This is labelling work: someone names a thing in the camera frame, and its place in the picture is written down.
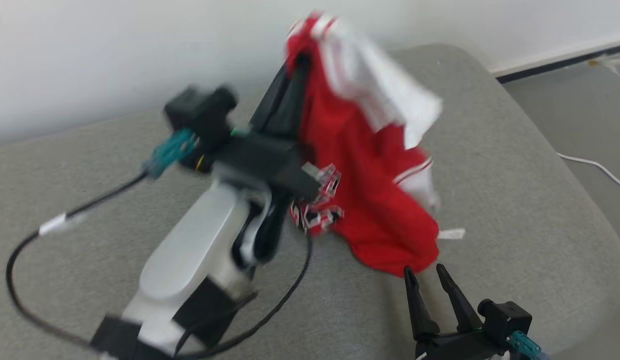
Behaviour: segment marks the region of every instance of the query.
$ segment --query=white tag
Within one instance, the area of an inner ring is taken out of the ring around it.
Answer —
[[[63,223],[65,223],[65,212],[41,224],[41,226],[38,227],[38,234],[42,237],[55,228],[58,228]]]
[[[438,239],[442,240],[462,240],[465,237],[464,228],[451,228],[450,230],[439,231]]]

